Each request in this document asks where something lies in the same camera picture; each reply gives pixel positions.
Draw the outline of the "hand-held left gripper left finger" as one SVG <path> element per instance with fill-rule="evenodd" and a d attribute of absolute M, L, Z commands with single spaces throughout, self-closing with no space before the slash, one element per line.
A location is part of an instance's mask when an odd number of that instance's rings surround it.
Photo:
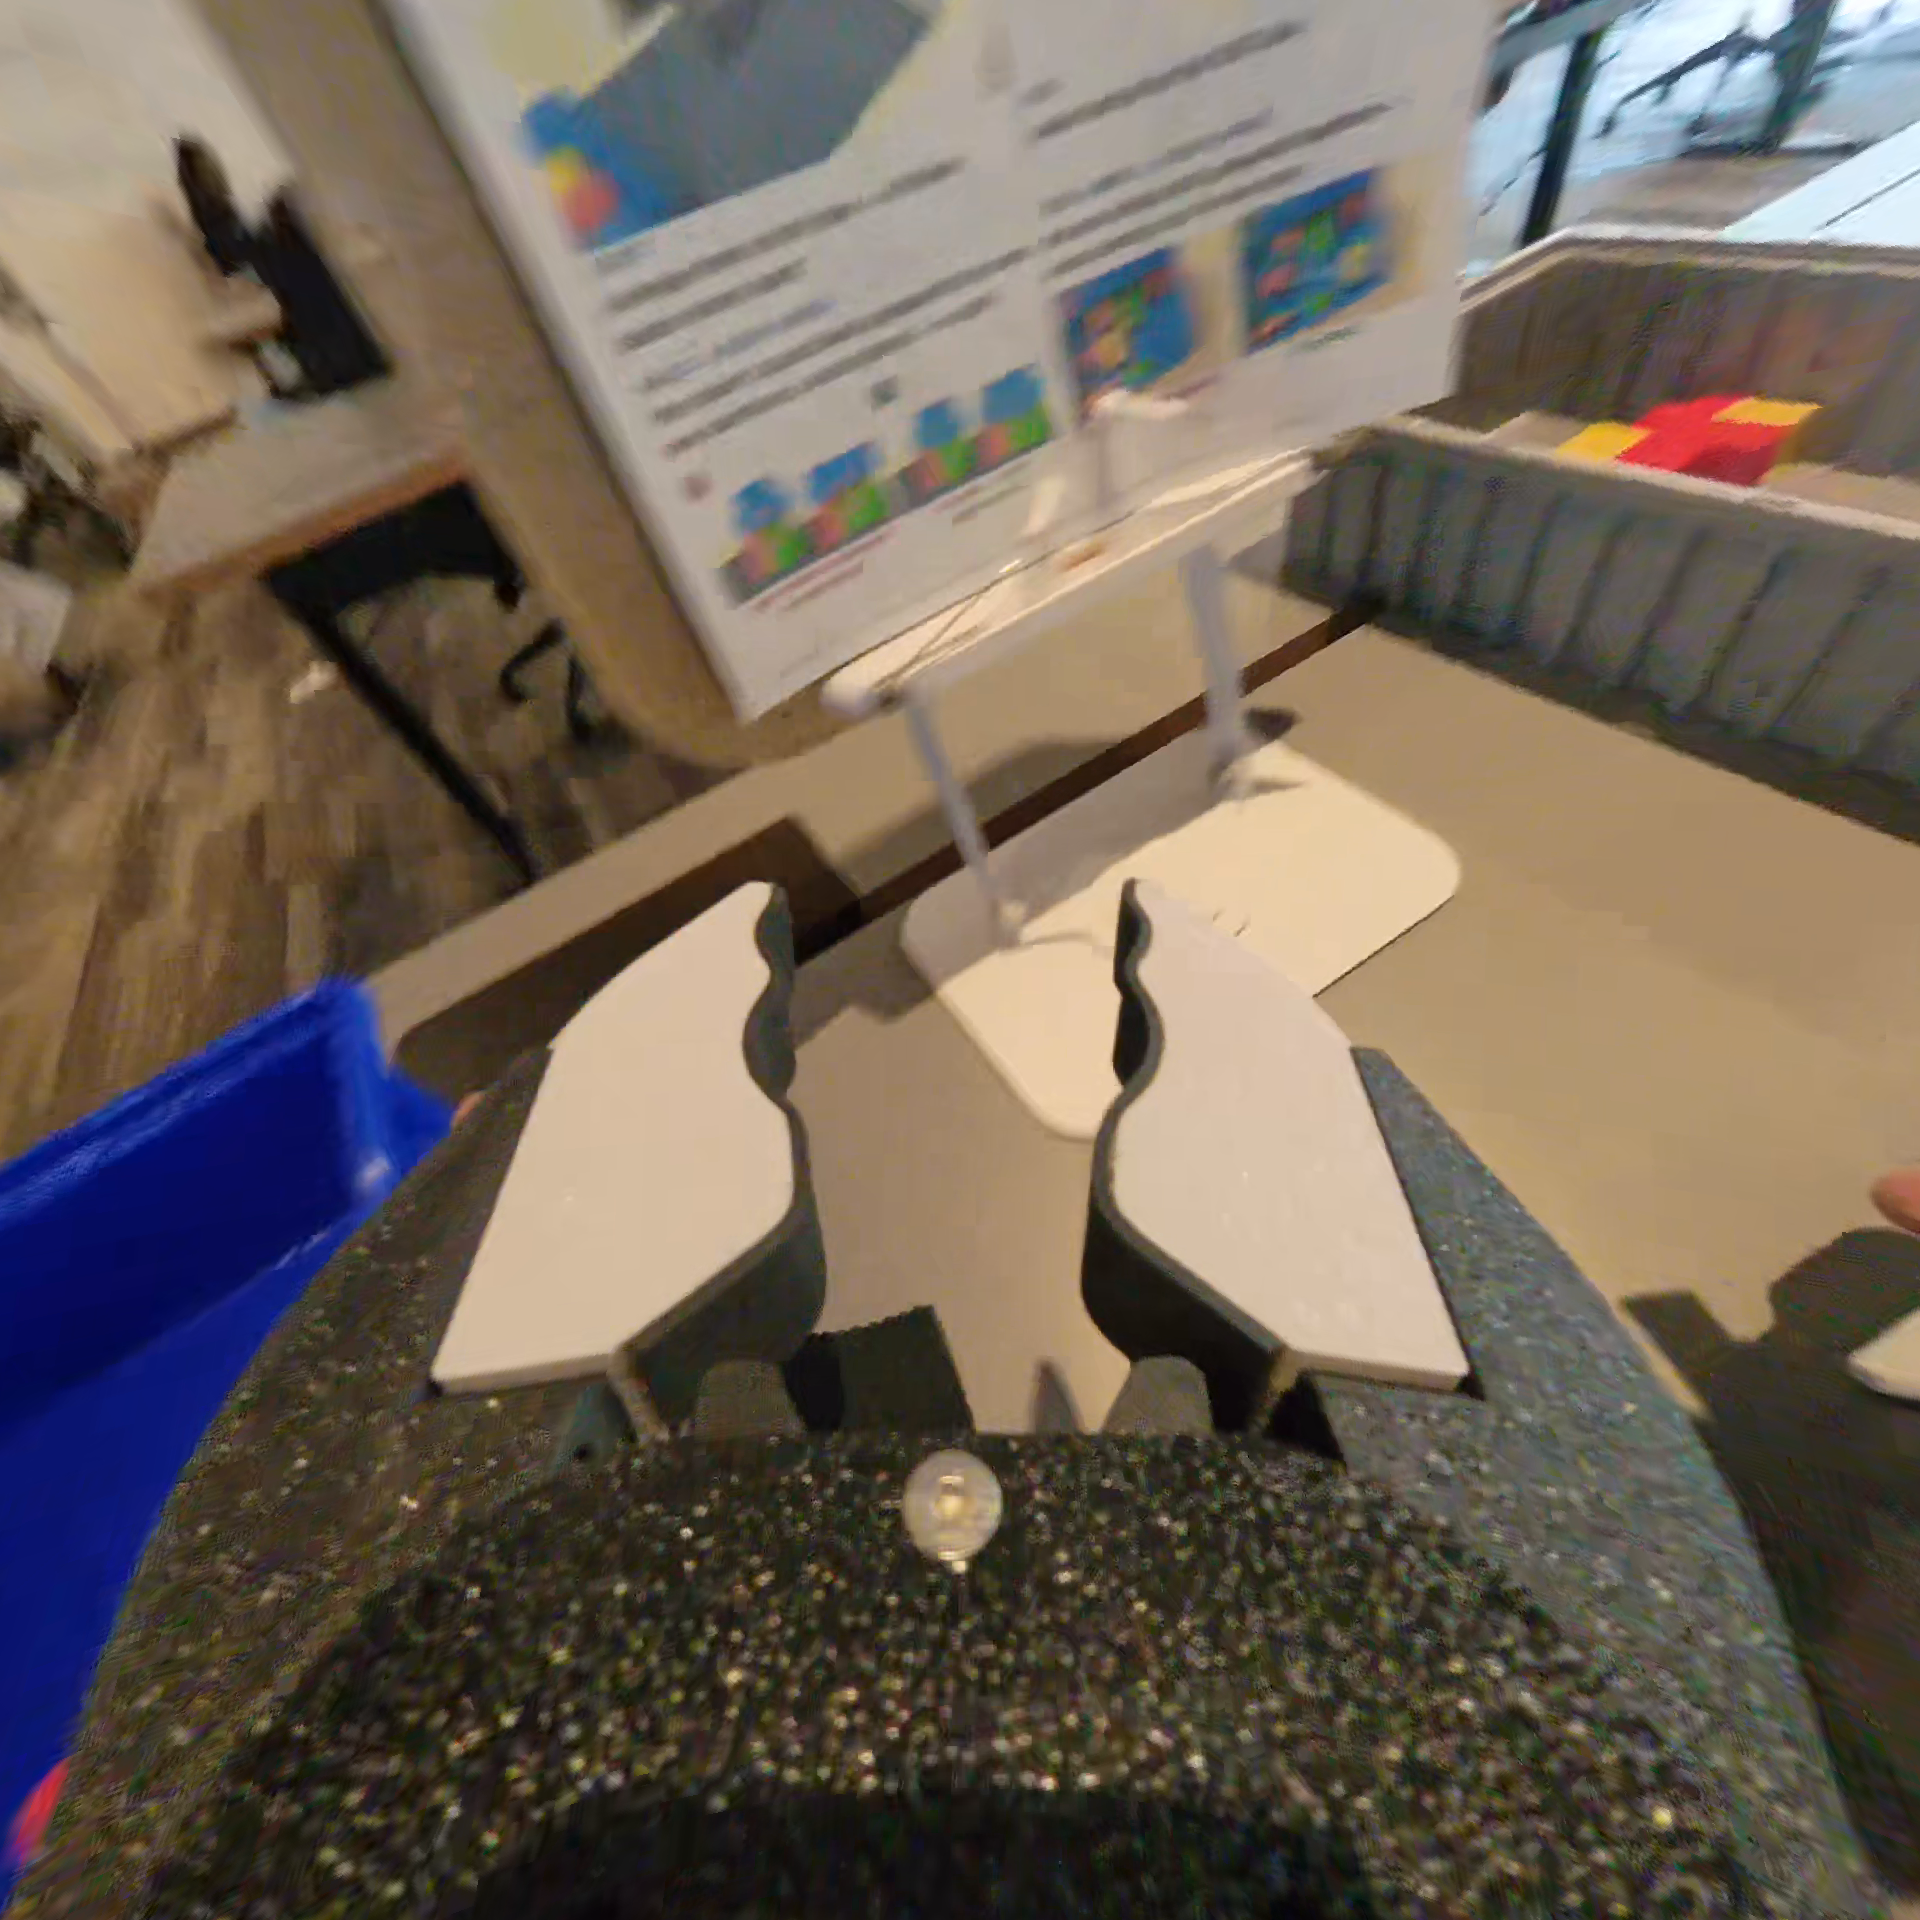
<path fill-rule="evenodd" d="M 565 1022 L 434 1354 L 439 1393 L 621 1378 L 678 1426 L 714 1367 L 803 1346 L 830 1262 L 795 978 L 787 899 L 751 880 Z"/>

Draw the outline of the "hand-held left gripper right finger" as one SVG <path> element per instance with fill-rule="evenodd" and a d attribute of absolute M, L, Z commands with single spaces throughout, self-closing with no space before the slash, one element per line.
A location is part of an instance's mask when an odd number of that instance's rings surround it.
<path fill-rule="evenodd" d="M 1301 1378 L 1457 1397 L 1470 1358 L 1340 1026 L 1152 880 L 1120 889 L 1115 985 L 1095 1332 L 1182 1367 L 1215 1432 L 1269 1426 Z"/>

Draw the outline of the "blue plastic bin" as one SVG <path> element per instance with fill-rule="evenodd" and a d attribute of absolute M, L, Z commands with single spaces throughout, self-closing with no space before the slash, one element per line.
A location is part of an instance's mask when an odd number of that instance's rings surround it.
<path fill-rule="evenodd" d="M 326 980 L 4 1165 L 4 1843 L 226 1393 L 449 1125 Z"/>

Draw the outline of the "grey plastic bin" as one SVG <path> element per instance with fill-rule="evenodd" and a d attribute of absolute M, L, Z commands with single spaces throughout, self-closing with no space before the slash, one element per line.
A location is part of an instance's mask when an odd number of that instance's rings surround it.
<path fill-rule="evenodd" d="M 1278 580 L 1464 657 L 1916 788 L 1916 247 L 1573 228 L 1468 291 L 1453 392 L 1317 462 Z M 1808 403 L 1756 486 L 1549 443 Z"/>

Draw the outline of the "pile of assembled block bridges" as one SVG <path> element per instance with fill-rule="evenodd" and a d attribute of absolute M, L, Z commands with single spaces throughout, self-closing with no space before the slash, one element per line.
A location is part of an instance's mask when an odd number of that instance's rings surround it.
<path fill-rule="evenodd" d="M 1555 452 L 1594 465 L 1645 467 L 1758 488 L 1792 462 L 1826 407 L 1758 394 L 1696 397 L 1653 405 L 1636 422 L 1594 422 Z"/>

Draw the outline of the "white ledge bar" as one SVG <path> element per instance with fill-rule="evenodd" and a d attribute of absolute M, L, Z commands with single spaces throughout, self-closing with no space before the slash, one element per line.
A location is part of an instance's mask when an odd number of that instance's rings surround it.
<path fill-rule="evenodd" d="M 864 720 L 932 697 L 1193 557 L 1236 558 L 1284 526 L 1316 474 L 1314 452 L 1291 450 L 1167 488 L 1091 535 L 1010 566 L 948 611 L 840 668 L 820 685 L 822 707 Z"/>

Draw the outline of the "wooden top office desk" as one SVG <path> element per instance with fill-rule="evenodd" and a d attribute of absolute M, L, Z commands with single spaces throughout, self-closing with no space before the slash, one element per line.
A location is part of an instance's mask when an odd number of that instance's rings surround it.
<path fill-rule="evenodd" d="M 519 822 L 390 679 L 346 617 L 423 581 L 478 581 L 519 611 L 530 581 L 485 513 L 461 430 L 395 381 L 270 411 L 162 482 L 130 587 L 155 604 L 260 587 L 521 885 Z"/>

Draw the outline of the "paper instruction sheet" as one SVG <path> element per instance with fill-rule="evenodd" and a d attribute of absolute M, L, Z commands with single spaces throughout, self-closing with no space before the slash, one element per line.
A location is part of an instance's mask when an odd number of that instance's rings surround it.
<path fill-rule="evenodd" d="M 743 720 L 1449 382 L 1493 5 L 387 12 Z"/>

